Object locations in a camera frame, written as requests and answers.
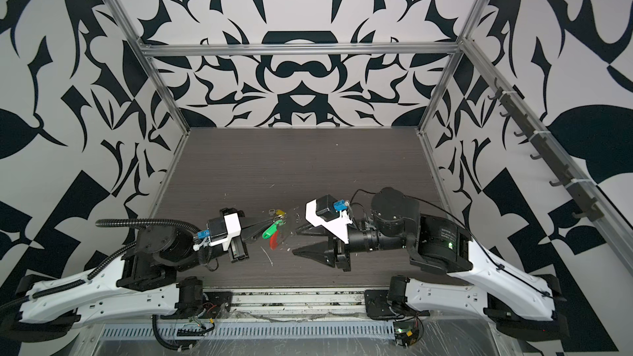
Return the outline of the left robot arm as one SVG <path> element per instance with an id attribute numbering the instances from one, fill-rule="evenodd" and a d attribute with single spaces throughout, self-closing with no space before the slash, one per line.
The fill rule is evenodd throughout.
<path id="1" fill-rule="evenodd" d="M 213 272 L 211 263 L 223 255 L 233 262 L 247 259 L 248 244 L 277 220 L 247 218 L 235 209 L 204 229 L 176 219 L 100 219 L 100 228 L 135 230 L 135 240 L 92 270 L 60 280 L 23 278 L 16 299 L 1 307 L 1 336 L 36 343 L 108 319 L 196 319 L 205 313 L 203 282 L 179 274 L 196 267 Z"/>

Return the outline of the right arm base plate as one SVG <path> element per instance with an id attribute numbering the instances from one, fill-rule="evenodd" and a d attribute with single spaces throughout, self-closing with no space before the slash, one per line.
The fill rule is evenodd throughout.
<path id="1" fill-rule="evenodd" d="M 366 315 L 376 321 L 399 321 L 420 316 L 403 304 L 391 302 L 387 299 L 387 290 L 368 289 L 364 291 L 364 305 Z"/>

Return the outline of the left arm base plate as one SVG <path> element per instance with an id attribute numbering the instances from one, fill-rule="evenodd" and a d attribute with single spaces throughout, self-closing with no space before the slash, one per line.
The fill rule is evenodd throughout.
<path id="1" fill-rule="evenodd" d="M 201 307 L 196 310 L 196 317 L 201 320 L 223 319 L 232 311 L 231 291 L 204 291 Z"/>

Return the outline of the red key tag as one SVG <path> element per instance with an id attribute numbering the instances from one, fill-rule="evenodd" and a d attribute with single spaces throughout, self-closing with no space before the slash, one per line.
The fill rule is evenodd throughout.
<path id="1" fill-rule="evenodd" d="M 269 239 L 269 246 L 272 251 L 276 250 L 280 245 L 279 236 L 277 233 L 273 234 Z"/>

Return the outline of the green key tag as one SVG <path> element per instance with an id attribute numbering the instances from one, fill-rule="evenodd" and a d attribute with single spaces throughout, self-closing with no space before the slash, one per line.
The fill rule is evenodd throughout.
<path id="1" fill-rule="evenodd" d="M 273 235 L 277 234 L 279 228 L 284 224 L 283 220 L 277 220 L 273 222 L 261 235 L 262 239 L 270 239 Z"/>

